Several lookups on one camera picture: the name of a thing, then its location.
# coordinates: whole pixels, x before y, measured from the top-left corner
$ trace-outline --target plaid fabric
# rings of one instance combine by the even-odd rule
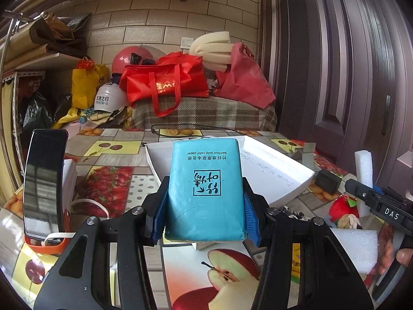
[[[165,110],[174,105],[175,99],[174,97],[159,97],[159,102],[160,110]],[[155,115],[150,98],[137,101],[135,105],[133,110],[134,128],[151,128],[155,124],[190,123],[220,128],[274,132],[277,124],[277,116],[273,106],[261,110],[244,102],[218,97],[182,97],[179,107],[163,118],[158,118]]]

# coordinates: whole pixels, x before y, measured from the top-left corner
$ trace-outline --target smartphone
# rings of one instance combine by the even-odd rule
[[[67,138],[64,129],[32,133],[23,186],[24,233],[31,239],[43,241],[51,233],[64,232],[61,200]]]

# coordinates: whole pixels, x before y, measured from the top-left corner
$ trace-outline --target yellow bag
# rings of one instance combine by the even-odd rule
[[[75,121],[75,120],[79,119],[80,118],[80,113],[81,113],[81,110],[79,110],[78,108],[75,108],[75,107],[69,108],[69,111],[67,112],[67,114],[64,117],[57,120],[53,124],[52,128],[53,129],[61,129],[61,127],[63,126],[64,123]]]
[[[96,91],[107,82],[106,65],[95,65],[92,70],[75,68],[72,72],[72,107],[87,110],[94,104]]]

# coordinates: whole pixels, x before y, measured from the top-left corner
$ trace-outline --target tissue pack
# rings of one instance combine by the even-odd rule
[[[238,141],[175,141],[165,237],[171,241],[243,241],[245,207]]]

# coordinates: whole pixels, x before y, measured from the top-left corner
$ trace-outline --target red tote bag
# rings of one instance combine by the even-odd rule
[[[235,43],[231,51],[230,71],[216,72],[219,86],[213,90],[214,95],[262,109],[269,106],[275,100],[274,92],[252,57],[244,43]]]
[[[152,98],[155,114],[164,117],[172,113],[183,97],[209,96],[202,57],[174,52],[161,57],[155,65],[128,65],[119,82],[128,100]],[[174,95],[175,104],[160,111],[158,96]]]

